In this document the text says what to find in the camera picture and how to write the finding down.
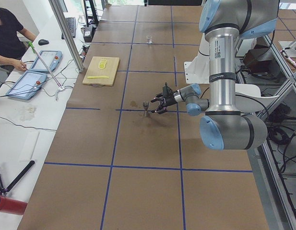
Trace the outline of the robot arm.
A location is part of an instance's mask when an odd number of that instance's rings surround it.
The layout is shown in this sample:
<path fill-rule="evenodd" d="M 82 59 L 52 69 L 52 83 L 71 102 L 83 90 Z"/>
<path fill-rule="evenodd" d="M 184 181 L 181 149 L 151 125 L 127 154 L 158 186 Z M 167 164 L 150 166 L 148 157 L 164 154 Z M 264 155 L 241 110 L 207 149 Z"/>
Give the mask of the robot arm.
<path fill-rule="evenodd" d="M 173 91 L 168 86 L 156 95 L 158 114 L 184 102 L 189 115 L 200 120 L 204 145 L 214 150 L 248 150 L 267 138 L 265 123 L 254 115 L 242 115 L 236 107 L 235 41 L 271 33 L 279 11 L 277 0 L 209 0 L 205 3 L 199 30 L 209 43 L 209 99 L 199 97 L 198 84 Z"/>

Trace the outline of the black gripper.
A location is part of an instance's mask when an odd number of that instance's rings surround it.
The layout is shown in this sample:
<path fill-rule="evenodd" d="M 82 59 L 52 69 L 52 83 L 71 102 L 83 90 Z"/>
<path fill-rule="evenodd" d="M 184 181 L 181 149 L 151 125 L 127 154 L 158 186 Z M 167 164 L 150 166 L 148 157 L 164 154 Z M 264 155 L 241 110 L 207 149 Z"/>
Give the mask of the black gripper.
<path fill-rule="evenodd" d="M 163 94 L 162 92 L 157 94 L 150 102 L 160 102 L 161 104 L 151 113 L 164 114 L 167 112 L 167 107 L 177 104 L 174 94 Z"/>

